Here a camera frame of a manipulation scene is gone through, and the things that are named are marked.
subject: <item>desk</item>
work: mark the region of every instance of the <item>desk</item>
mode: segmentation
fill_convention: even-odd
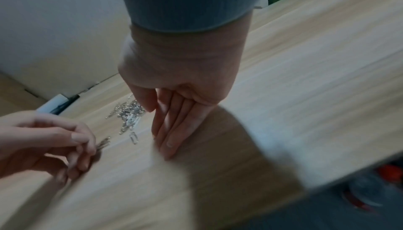
[[[137,145],[118,134],[121,120],[105,119],[128,94],[115,76],[64,112],[111,145],[54,201],[44,173],[0,181],[1,225],[36,214],[29,224],[41,230],[215,229],[396,156],[403,0],[283,0],[257,11],[230,95],[171,161],[151,145],[152,113],[136,126]]]

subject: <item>person's left hand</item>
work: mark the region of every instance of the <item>person's left hand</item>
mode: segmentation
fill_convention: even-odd
[[[84,123],[35,111],[0,117],[0,178],[36,170],[64,184],[87,171],[95,153],[95,136]],[[68,166],[53,156],[66,157]]]

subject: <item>wooden tabletop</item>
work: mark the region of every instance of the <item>wooden tabletop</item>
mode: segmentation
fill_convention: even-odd
[[[234,87],[171,161],[153,113],[132,144],[119,76],[64,115],[111,145],[58,191],[45,173],[0,181],[0,230],[215,229],[269,212],[403,151],[403,0],[283,0],[255,13]]]

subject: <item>white wall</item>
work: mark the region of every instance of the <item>white wall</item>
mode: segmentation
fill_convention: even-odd
[[[0,0],[0,70],[45,98],[78,93],[116,73],[127,24],[123,0]]]

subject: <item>white object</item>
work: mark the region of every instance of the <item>white object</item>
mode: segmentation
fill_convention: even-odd
[[[37,112],[50,113],[52,110],[56,109],[59,105],[64,104],[68,101],[68,98],[62,94],[58,94],[51,100],[47,101],[44,105],[37,109]]]

